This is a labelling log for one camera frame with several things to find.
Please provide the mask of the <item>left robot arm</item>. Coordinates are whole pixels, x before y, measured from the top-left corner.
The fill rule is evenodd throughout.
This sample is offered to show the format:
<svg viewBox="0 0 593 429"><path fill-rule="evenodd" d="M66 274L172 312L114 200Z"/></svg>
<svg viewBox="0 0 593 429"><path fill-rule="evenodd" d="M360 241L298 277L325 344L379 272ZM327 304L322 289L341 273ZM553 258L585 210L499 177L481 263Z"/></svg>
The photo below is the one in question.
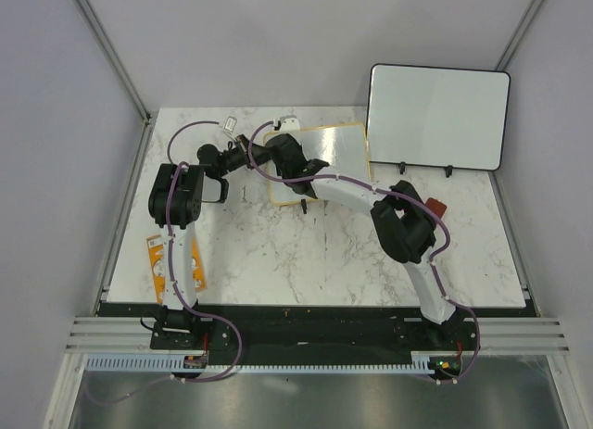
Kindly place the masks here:
<svg viewBox="0 0 593 429"><path fill-rule="evenodd" d="M251 166L247 146L248 139L241 134L222 151L211 144L200 146L196 164L165 163L159 167L148 198L149 215L160 229L164 274L161 308L153 315L155 323L151 327L153 347L193 348L202 341L204 328L194 314L197 304L194 249L204 179L209 177L220 185L216 201L223 203L229 191L225 176Z"/></svg>

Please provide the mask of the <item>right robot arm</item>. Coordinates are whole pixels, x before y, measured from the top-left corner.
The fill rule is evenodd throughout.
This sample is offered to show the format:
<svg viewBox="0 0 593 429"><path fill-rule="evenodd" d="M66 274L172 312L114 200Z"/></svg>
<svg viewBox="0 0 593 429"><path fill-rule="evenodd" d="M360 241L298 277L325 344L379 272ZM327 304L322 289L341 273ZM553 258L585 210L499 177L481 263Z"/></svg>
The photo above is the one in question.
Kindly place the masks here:
<svg viewBox="0 0 593 429"><path fill-rule="evenodd" d="M411 183L400 181L387 189L340 175L328 162L305 157L301 144L288 133L273 137L252 157L257 163L268 155L276 169L273 179L294 193L334 202L368 215L380 247L402 264L420 301L426 342L448 347L458 337L461 316L447 298L444 285L430 268L429 250L434 247L438 217L423 203Z"/></svg>

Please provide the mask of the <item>yellow framed whiteboard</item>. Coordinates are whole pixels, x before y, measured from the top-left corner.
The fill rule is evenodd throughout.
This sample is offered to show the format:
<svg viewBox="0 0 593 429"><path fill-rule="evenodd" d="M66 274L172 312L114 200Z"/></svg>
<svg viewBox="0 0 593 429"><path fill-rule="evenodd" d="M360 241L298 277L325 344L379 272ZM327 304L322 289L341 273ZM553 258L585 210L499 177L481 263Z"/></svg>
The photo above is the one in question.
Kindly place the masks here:
<svg viewBox="0 0 593 429"><path fill-rule="evenodd" d="M272 138L282 132L291 134L302 145L306 158L319 158L328 162L338 173L369 183L372 178L365 127L360 122L267 132L263 144L270 145ZM276 207L299 204L301 199L313 199L295 194L282 183L268 181L270 201Z"/></svg>

